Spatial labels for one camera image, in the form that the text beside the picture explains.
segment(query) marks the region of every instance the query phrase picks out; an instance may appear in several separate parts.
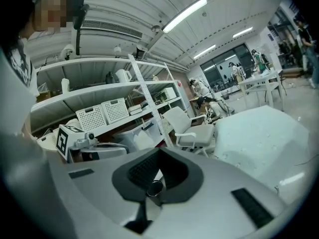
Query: chair armrest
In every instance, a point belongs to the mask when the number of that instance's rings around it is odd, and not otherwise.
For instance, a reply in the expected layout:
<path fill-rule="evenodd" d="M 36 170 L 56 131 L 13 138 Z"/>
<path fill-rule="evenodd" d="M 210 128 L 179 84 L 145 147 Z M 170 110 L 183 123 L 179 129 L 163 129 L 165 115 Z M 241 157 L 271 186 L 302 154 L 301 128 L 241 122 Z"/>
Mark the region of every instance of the chair armrest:
<path fill-rule="evenodd" d="M 197 117 L 190 118 L 190 120 L 195 120 L 195 119 L 200 119 L 200 118 L 204 118 L 204 122 L 206 122 L 207 115 L 206 114 L 199 115 Z"/>
<path fill-rule="evenodd" d="M 193 141 L 192 146 L 191 146 L 191 148 L 194 148 L 194 147 L 195 147 L 195 139 L 196 139 L 196 134 L 195 134 L 195 133 L 175 133 L 175 136 L 176 136 L 176 145 L 177 145 L 178 147 L 190 147 L 190 146 L 182 146 L 182 145 L 180 145 L 180 144 L 178 143 L 179 138 L 180 138 L 181 136 L 189 136 L 189 135 L 194 137 L 194 141 Z"/>

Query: microwave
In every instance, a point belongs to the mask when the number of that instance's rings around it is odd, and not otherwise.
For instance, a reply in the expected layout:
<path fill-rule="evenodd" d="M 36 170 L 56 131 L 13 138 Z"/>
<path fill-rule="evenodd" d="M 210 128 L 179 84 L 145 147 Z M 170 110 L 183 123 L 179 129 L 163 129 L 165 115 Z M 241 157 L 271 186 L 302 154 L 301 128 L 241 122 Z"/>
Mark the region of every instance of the microwave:
<path fill-rule="evenodd" d="M 173 87 L 165 88 L 158 94 L 154 96 L 155 101 L 161 101 L 162 103 L 167 102 L 168 100 L 176 98 L 175 91 Z"/>

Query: white table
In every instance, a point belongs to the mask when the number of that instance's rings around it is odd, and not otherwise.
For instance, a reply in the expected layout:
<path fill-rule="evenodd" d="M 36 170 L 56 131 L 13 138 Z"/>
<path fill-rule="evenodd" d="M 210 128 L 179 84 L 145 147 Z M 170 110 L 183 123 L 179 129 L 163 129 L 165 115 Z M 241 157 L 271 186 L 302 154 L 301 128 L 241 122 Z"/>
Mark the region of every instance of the white table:
<path fill-rule="evenodd" d="M 279 77 L 279 73 L 281 73 L 281 71 L 282 71 L 282 69 L 278 70 L 278 71 L 272 71 L 266 76 L 258 75 L 255 77 L 250 77 L 250 78 L 248 78 L 248 79 L 246 79 L 238 84 L 239 86 L 243 87 L 243 88 L 241 88 L 241 90 L 244 94 L 246 108 L 248 108 L 246 95 L 250 92 L 256 92 L 258 104 L 259 104 L 259 106 L 261 106 L 260 99 L 258 96 L 258 92 L 260 92 L 260 91 L 267 91 L 269 106 L 274 107 L 272 91 L 278 87 L 280 98 L 281 98 L 281 103 L 282 103 L 282 111 L 284 111 L 284 96 L 283 96 L 281 81 L 280 81 L 280 77 Z M 274 79 L 274 78 L 277 78 L 277 82 L 269 82 L 269 80 Z"/>

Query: seated person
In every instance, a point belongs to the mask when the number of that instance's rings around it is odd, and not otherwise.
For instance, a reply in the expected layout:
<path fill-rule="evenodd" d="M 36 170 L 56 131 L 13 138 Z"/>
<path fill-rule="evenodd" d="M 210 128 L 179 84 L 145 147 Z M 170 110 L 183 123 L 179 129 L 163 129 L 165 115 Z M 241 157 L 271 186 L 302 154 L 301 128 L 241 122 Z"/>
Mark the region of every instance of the seated person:
<path fill-rule="evenodd" d="M 197 105 L 199 108 L 207 107 L 207 119 L 210 119 L 208 121 L 214 122 L 215 120 L 222 119 L 230 115 L 227 114 L 226 111 L 220 106 L 220 104 L 213 98 L 200 97 L 197 100 Z"/>

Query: chair backrest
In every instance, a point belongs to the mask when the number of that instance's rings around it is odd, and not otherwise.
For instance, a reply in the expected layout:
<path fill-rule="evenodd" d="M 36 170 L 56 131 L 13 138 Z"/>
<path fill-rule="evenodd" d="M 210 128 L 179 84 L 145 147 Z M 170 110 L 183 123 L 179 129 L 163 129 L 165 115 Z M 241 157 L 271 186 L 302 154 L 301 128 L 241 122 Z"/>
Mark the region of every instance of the chair backrest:
<path fill-rule="evenodd" d="M 190 128 L 191 120 L 180 107 L 174 107 L 166 113 L 163 117 L 167 119 L 168 123 L 174 128 L 176 133 L 184 133 Z"/>

